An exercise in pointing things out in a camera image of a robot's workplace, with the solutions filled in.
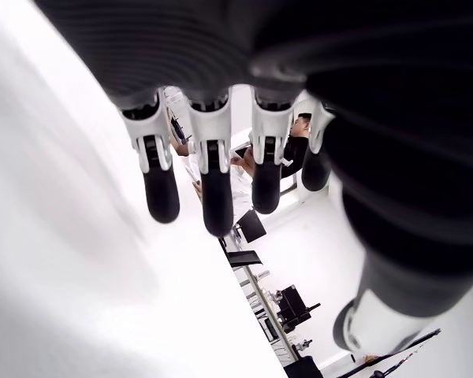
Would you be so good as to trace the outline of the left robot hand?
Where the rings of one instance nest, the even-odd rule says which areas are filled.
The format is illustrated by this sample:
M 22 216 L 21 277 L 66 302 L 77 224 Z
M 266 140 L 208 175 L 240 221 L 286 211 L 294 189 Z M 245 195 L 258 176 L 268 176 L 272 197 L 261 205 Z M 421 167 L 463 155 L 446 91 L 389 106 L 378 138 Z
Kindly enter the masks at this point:
M 315 99 L 304 186 L 341 181 L 366 256 L 337 345 L 396 353 L 473 287 L 473 1 L 40 1 L 121 111 L 154 219 L 179 199 L 165 85 L 188 101 L 214 236 L 233 225 L 230 89 L 252 98 L 252 200 L 279 200 L 289 114 Z

